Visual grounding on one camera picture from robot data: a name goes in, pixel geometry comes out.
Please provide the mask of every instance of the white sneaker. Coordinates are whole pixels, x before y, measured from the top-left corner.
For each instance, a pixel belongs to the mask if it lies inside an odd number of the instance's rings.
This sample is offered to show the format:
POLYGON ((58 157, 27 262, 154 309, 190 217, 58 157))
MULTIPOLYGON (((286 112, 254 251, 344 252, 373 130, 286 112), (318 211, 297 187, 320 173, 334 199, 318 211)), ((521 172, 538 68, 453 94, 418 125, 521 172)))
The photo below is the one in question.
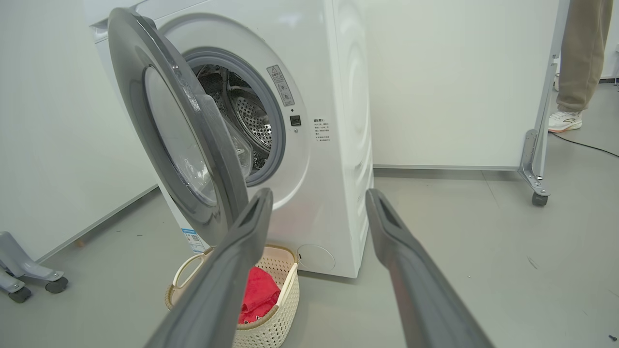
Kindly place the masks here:
POLYGON ((572 129, 578 129, 582 126, 581 113, 557 111, 550 115, 548 121, 548 130, 553 133, 561 133, 572 129))

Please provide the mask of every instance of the red towel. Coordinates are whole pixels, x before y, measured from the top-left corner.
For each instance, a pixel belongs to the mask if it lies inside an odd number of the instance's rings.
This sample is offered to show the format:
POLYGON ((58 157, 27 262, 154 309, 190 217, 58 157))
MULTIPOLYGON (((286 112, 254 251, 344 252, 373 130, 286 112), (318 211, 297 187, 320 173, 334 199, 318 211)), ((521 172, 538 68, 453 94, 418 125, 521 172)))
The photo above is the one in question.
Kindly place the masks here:
POLYGON ((270 274, 258 267, 250 269, 238 323, 253 323, 265 316, 277 303, 279 293, 270 274))

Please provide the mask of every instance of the white washing machine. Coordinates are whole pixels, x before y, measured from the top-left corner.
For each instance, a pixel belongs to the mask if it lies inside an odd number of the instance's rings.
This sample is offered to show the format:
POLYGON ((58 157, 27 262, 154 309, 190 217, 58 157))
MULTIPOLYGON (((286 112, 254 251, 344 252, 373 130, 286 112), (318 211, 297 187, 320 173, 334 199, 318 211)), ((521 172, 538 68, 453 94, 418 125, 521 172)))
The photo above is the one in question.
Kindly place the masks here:
POLYGON ((299 269, 357 277, 373 168, 355 2, 86 1, 85 13, 196 252, 268 187, 267 242, 299 269))

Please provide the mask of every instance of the caster wheel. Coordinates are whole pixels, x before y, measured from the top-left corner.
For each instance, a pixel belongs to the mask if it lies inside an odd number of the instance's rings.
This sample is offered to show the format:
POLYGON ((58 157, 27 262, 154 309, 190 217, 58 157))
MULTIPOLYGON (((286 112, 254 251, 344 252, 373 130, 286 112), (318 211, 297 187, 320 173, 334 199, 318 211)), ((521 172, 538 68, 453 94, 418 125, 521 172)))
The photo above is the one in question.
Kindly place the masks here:
POLYGON ((548 196, 540 196, 537 193, 533 193, 533 197, 531 198, 531 202, 534 206, 543 207, 548 202, 548 196))
POLYGON ((67 288, 68 283, 69 281, 65 277, 62 277, 57 281, 47 283, 45 285, 45 290, 51 292, 52 294, 60 294, 67 288))
POLYGON ((27 287, 22 287, 18 291, 9 294, 11 300, 17 303, 24 303, 24 301, 26 301, 30 296, 32 296, 32 292, 27 287))

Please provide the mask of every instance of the laundry basket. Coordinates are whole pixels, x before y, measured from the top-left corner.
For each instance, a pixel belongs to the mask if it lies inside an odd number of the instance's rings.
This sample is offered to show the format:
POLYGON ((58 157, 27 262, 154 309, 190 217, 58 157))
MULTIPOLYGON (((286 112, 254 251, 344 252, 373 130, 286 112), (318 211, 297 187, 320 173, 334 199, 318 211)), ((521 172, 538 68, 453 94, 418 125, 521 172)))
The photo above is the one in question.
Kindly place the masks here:
MULTIPOLYGON (((178 301, 186 286, 191 282, 196 275, 197 270, 208 259, 212 249, 208 249, 204 254, 197 254, 189 258, 178 269, 172 285, 165 292, 165 305, 168 309, 172 309, 174 303, 178 301), (178 278, 187 265, 195 260, 201 259, 201 263, 191 273, 191 275, 182 284, 178 284, 178 278)), ((264 252, 260 262, 256 264, 267 273, 269 273, 280 294, 277 303, 271 310, 260 320, 250 324, 237 324, 236 334, 234 337, 234 348, 277 348, 284 343, 286 336, 292 325, 299 304, 299 277, 297 275, 297 258, 295 255, 285 249, 274 245, 264 247, 264 252)))

